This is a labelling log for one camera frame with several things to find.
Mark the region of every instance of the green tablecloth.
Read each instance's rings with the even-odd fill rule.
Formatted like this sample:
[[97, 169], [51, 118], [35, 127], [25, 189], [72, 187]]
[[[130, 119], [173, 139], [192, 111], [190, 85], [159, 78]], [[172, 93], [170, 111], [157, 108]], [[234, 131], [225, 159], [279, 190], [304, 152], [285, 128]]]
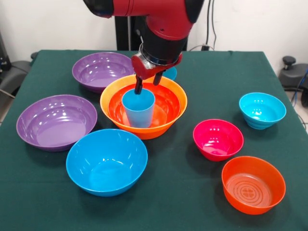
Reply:
[[[93, 52], [41, 51], [21, 86], [0, 127], [0, 230], [308, 230], [308, 136], [262, 52], [185, 52], [176, 81], [187, 93], [187, 110], [163, 136], [144, 142], [149, 162], [137, 184], [113, 198], [78, 188], [66, 173], [67, 152], [27, 145], [15, 124], [35, 101], [75, 94], [97, 108], [95, 129], [115, 128], [100, 110], [100, 96], [71, 74], [73, 64]], [[252, 91], [281, 99], [285, 119], [267, 130], [249, 128], [238, 100]], [[226, 161], [207, 161], [193, 142], [194, 126], [209, 118], [241, 129], [245, 143], [237, 156], [263, 158], [282, 173], [286, 196], [273, 210], [249, 216], [227, 202], [220, 178]]]

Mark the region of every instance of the red bowl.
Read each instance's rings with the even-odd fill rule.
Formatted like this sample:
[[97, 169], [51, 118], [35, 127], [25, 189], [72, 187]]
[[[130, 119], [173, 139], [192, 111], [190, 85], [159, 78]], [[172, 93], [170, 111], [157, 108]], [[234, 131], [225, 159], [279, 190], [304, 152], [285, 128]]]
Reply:
[[266, 213], [285, 195], [286, 186], [281, 173], [257, 157], [240, 156], [228, 161], [221, 179], [228, 202], [246, 214]]
[[193, 130], [198, 149], [211, 161], [223, 161], [237, 154], [244, 144], [241, 131], [232, 123], [221, 119], [209, 119]]
[[[135, 84], [121, 88], [112, 96], [108, 104], [108, 113], [110, 117], [126, 126], [130, 125], [122, 104], [122, 97], [127, 91], [134, 88]], [[174, 120], [179, 115], [180, 102], [171, 90], [161, 85], [155, 86], [152, 83], [143, 83], [143, 88], [150, 90], [155, 96], [153, 119], [150, 128], [164, 125]]]

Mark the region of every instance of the purple bowl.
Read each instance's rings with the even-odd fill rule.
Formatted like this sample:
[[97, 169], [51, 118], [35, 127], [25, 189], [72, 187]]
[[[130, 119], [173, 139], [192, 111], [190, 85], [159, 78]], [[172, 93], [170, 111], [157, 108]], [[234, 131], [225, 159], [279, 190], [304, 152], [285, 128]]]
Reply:
[[55, 95], [27, 107], [16, 129], [26, 143], [58, 152], [90, 133], [96, 121], [96, 109], [89, 101], [75, 95]]
[[73, 66], [74, 78], [88, 90], [102, 91], [113, 81], [134, 74], [131, 59], [114, 52], [87, 55]]

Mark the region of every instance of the small blue bowl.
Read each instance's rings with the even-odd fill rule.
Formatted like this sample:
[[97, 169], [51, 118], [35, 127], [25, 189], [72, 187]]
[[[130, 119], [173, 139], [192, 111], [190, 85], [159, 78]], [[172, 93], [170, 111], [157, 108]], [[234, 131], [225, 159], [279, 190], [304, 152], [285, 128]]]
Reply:
[[177, 69], [175, 67], [172, 67], [172, 68], [168, 69], [167, 71], [165, 71], [163, 73], [163, 76], [174, 81], [175, 78], [177, 77], [177, 74], [178, 74]]
[[66, 159], [66, 171], [80, 188], [96, 196], [116, 196], [130, 189], [148, 162], [144, 143], [134, 134], [103, 129], [80, 139]]
[[244, 95], [239, 105], [247, 124], [254, 129], [269, 128], [286, 114], [286, 108], [279, 99], [260, 92]]

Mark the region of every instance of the large orange bowl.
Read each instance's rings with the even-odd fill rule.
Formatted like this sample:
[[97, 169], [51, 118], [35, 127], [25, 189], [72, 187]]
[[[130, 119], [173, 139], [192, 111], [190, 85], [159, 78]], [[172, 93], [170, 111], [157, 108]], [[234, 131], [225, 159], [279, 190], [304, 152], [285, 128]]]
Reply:
[[[120, 89], [113, 95], [108, 105], [110, 118], [126, 126], [130, 126], [130, 124], [122, 104], [122, 98], [127, 91], [132, 89], [135, 89], [135, 84]], [[155, 96], [150, 128], [164, 125], [178, 117], [180, 113], [180, 102], [171, 90], [162, 85], [155, 86], [153, 83], [143, 83], [143, 89], [151, 91]]]
[[[152, 83], [153, 82], [153, 77], [149, 78], [145, 81], [143, 81], [144, 83]], [[122, 88], [135, 84], [136, 83], [136, 76], [135, 75], [131, 75], [131, 76], [126, 76], [123, 78], [120, 78], [114, 82], [112, 82], [111, 84], [109, 84], [106, 89], [103, 91], [102, 95], [101, 95], [101, 99], [100, 99], [100, 104], [101, 104], [101, 109], [103, 111], [103, 113], [110, 119], [112, 120], [119, 128], [129, 131], [135, 135], [137, 135], [140, 139], [142, 140], [149, 140], [149, 139], [153, 139], [156, 138], [162, 134], [164, 134], [170, 127], [172, 124], [174, 124], [174, 122], [180, 118], [183, 113], [186, 110], [187, 107], [187, 96], [185, 91], [183, 90], [183, 88], [177, 84], [176, 82], [166, 78], [166, 77], [162, 77], [161, 81], [160, 81], [160, 85], [163, 87], [168, 88], [169, 90], [171, 90], [176, 97], [178, 98], [179, 102], [180, 102], [180, 112], [179, 114], [172, 119], [171, 121], [167, 121], [165, 124], [159, 125], [159, 126], [151, 126], [150, 128], [134, 128], [134, 127], [130, 127], [128, 125], [125, 125], [124, 122], [119, 122], [118, 119], [114, 119], [112, 116], [110, 116], [109, 114], [109, 110], [108, 110], [108, 106], [109, 106], [109, 102], [110, 100], [113, 98], [113, 96]]]

